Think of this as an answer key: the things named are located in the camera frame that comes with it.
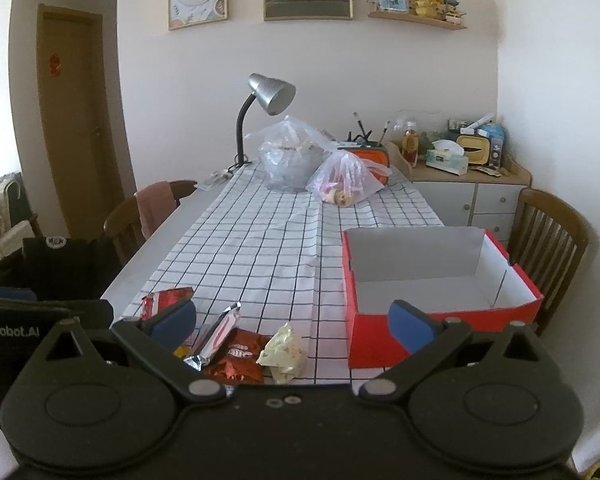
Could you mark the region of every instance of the desk lamp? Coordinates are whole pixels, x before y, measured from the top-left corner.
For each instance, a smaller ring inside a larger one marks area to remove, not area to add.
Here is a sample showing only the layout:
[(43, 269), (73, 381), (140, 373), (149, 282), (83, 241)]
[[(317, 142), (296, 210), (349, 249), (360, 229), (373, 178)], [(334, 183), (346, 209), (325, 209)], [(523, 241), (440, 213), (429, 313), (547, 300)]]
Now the desk lamp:
[(235, 129), (235, 141), (238, 146), (238, 155), (234, 168), (238, 169), (245, 165), (244, 146), (242, 143), (242, 124), (250, 106), (257, 99), (260, 106), (270, 116), (280, 115), (284, 112), (291, 101), (296, 97), (296, 87), (286, 81), (273, 79), (262, 74), (253, 73), (249, 76), (249, 86), (251, 95), (242, 105), (238, 114), (238, 121)]

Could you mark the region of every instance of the pen holder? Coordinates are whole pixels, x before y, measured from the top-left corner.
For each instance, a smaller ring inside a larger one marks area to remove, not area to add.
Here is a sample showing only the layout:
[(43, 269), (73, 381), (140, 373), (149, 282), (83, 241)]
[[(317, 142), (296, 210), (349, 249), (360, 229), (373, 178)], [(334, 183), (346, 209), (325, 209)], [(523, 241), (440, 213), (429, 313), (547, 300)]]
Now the pen holder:
[[(366, 158), (367, 160), (371, 160), (372, 162), (376, 162), (382, 166), (390, 166), (389, 152), (382, 144), (375, 142), (374, 140), (368, 140), (365, 146), (360, 146), (359, 148), (341, 148), (341, 150), (347, 150), (348, 152), (351, 152), (360, 158)], [(373, 170), (371, 170), (371, 173), (373, 173), (374, 177), (376, 177), (376, 179), (386, 186), (386, 183), (389, 181), (389, 177), (377, 174)]]

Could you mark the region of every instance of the red sticker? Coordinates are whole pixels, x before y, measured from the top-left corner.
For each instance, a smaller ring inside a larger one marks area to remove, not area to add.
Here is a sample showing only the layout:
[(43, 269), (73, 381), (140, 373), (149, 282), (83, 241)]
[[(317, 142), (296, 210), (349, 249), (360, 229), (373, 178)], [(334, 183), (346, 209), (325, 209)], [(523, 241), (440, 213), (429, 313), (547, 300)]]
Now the red sticker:
[(61, 65), (62, 62), (60, 61), (58, 54), (53, 54), (53, 56), (49, 58), (49, 71), (53, 77), (58, 77), (60, 75)]

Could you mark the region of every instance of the grid tablecloth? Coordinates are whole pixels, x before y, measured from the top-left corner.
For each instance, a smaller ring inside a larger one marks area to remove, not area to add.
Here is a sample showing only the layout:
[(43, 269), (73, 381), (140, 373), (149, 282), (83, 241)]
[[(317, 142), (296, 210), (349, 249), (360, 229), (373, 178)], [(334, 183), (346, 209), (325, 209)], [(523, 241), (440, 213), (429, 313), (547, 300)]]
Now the grid tablecloth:
[(324, 204), (309, 193), (267, 189), (264, 176), (259, 165), (243, 167), (124, 315), (138, 316), (147, 293), (176, 286), (195, 288), (202, 327), (240, 301), (243, 329), (273, 335), (290, 321), (305, 339), (307, 366), (296, 383), (352, 381), (357, 389), (383, 370), (347, 365), (341, 232), (442, 222), (395, 168), (387, 187), (350, 208)]

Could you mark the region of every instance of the wall shelf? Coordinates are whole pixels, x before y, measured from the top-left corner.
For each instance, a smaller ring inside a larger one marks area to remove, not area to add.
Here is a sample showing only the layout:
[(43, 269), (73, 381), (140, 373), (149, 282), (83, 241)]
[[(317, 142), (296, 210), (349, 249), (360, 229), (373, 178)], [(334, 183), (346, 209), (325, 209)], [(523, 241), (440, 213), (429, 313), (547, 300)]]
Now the wall shelf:
[(369, 14), (370, 18), (382, 18), (384, 20), (398, 20), (399, 22), (421, 23), (430, 27), (446, 28), (446, 30), (464, 30), (464, 25), (456, 25), (455, 23), (443, 22), (433, 18), (423, 18), (408, 12), (399, 12), (391, 10), (375, 10)]

